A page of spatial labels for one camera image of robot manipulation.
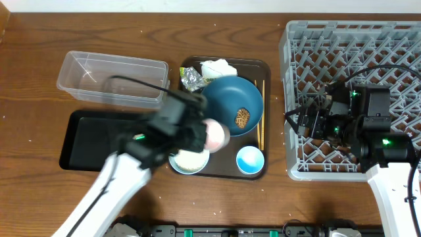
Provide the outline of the white napkin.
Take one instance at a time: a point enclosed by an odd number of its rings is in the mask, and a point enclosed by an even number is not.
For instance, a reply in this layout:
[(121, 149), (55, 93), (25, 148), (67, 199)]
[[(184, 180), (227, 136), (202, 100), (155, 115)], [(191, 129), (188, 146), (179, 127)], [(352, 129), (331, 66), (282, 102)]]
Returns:
[(237, 76), (237, 69), (229, 65), (225, 59), (201, 62), (202, 77), (206, 79), (223, 76)]

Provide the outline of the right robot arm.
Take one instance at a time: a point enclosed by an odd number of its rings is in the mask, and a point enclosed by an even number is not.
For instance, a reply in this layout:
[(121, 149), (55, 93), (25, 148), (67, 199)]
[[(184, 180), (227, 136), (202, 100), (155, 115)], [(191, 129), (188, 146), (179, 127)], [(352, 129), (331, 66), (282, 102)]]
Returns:
[(297, 135), (349, 148), (342, 154), (354, 156), (366, 175), (386, 236), (419, 236), (420, 154), (408, 134), (391, 131), (389, 88), (332, 84), (326, 99), (327, 108), (302, 105), (286, 121)]

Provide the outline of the blue small cup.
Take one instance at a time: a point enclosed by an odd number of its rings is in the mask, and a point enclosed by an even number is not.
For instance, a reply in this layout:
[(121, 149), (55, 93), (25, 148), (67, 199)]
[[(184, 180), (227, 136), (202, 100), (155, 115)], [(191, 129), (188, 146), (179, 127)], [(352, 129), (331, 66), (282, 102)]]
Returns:
[(239, 171), (243, 174), (251, 175), (260, 172), (265, 164), (262, 151), (254, 146), (241, 148), (235, 157)]

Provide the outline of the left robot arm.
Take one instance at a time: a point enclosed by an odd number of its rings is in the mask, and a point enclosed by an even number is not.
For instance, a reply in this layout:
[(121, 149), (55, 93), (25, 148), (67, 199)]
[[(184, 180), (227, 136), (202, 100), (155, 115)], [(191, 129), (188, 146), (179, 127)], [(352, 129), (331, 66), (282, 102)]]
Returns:
[(160, 110), (140, 114), (117, 136), (117, 150), (107, 157), (91, 188), (54, 235), (104, 235), (170, 153), (202, 152), (207, 137), (206, 106), (203, 95), (176, 90), (168, 92)]

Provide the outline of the pink small cup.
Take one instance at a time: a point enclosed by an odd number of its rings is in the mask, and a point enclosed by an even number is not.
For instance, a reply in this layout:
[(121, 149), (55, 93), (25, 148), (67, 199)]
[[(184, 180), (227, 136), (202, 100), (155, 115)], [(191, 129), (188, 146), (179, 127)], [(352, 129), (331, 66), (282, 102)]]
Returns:
[(205, 119), (203, 122), (207, 126), (205, 149), (210, 153), (216, 153), (226, 147), (230, 141), (229, 129), (211, 118)]

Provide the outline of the foil wrapper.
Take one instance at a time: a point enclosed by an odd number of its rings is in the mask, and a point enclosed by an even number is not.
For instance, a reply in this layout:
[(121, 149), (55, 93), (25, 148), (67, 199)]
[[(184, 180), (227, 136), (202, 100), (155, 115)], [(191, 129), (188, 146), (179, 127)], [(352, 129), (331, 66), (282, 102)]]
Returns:
[(180, 67), (180, 77), (185, 89), (194, 92), (204, 88), (207, 84), (194, 67)]

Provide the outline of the dark blue plate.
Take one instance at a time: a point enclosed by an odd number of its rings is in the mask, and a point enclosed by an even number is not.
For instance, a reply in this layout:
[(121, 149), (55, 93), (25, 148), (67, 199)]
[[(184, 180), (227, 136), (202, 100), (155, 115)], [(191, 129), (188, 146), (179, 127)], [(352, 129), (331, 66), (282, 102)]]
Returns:
[[(201, 92), (207, 100), (205, 118), (213, 119), (228, 127), (231, 136), (242, 136), (254, 129), (264, 111), (259, 89), (247, 79), (225, 76), (211, 82)], [(244, 125), (235, 120), (240, 110), (249, 114)]]

